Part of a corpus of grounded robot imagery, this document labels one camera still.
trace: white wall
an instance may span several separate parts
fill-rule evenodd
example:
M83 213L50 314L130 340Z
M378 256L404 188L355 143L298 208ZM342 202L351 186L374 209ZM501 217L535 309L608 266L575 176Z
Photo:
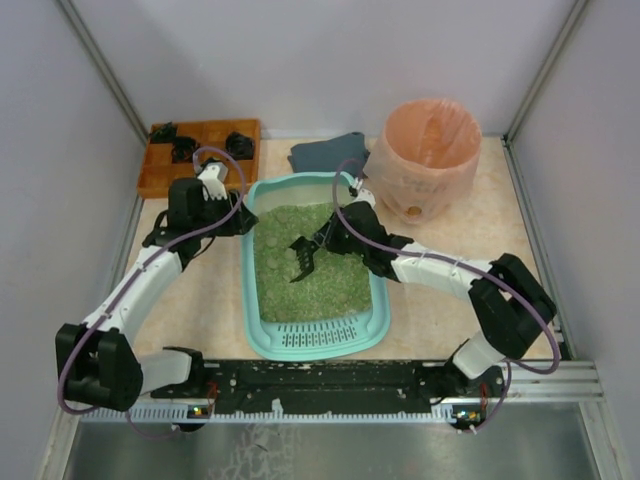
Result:
M573 0L74 0L143 120L378 133L450 96L503 133Z
M639 2L593 2L515 145L577 351L596 361L630 453L640 445L638 45Z
M55 333L104 293L142 149L51 0L3 8L0 67L0 477L28 479L55 411Z

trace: gray floor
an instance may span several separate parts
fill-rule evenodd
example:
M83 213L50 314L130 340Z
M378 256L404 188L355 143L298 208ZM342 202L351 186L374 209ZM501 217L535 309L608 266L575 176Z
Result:
M539 404L505 406L477 436L455 435L442 425L254 424L209 425L152 441L126 424L84 423L65 475L66 480L431 478L599 477L577 407Z

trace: table surface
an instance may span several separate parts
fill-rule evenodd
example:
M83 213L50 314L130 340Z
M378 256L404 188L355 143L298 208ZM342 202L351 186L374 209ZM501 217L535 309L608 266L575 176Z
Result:
M273 178L291 173L291 147L317 139L262 140L260 174ZM129 266L153 222L167 208L166 199L145 200ZM484 138L473 189L437 218L420 226L403 223L378 202L380 221L393 233L407 235L434 250L469 259L519 256L536 272L531 247L499 138ZM167 289L135 341L144 355L174 345L199 350L205 358L260 358L249 346L242 317L240 238L218 238L211 248ZM387 282L391 327L375 347L350 359L446 359L478 329L469 304L419 285ZM551 358L544 336L525 358Z

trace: brown wooden tray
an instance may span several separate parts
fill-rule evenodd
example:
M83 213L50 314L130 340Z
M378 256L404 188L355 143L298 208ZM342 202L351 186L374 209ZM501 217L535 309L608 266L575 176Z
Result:
M151 131L160 127L157 123L151 126ZM238 132L253 138L255 153L250 160L239 160L240 168L247 179L247 187L258 180L258 160L260 158L260 120L210 120L206 122L174 123L178 127L177 135L186 135L193 138L200 146L209 145L224 150L224 142L231 132ZM176 178L193 177L193 164L172 163L171 143L149 143L144 152L144 162L138 177L138 194L142 198L167 198L169 185ZM240 189L240 176L236 169L227 160L223 163L229 168L229 174L224 182L227 190Z

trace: plastic bag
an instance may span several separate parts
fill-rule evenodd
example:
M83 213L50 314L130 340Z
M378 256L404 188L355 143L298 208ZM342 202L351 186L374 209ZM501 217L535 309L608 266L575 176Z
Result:
M423 222L471 190L481 141L478 123L459 103L415 100L389 115L364 173L398 216Z

